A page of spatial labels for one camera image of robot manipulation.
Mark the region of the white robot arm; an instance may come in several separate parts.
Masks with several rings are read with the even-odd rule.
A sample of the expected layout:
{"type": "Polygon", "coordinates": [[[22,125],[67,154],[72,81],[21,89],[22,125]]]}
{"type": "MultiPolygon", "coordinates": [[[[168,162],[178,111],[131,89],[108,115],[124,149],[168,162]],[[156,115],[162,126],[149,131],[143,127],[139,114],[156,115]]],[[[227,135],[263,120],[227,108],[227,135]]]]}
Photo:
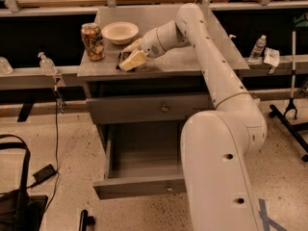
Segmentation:
{"type": "Polygon", "coordinates": [[[181,6],[174,20],[122,50],[129,71],[168,50],[191,44],[214,109],[191,116],[181,134],[181,162],[193,231],[263,231],[244,163],[259,149],[267,124],[258,105],[213,43],[202,10],[181,6]]]}

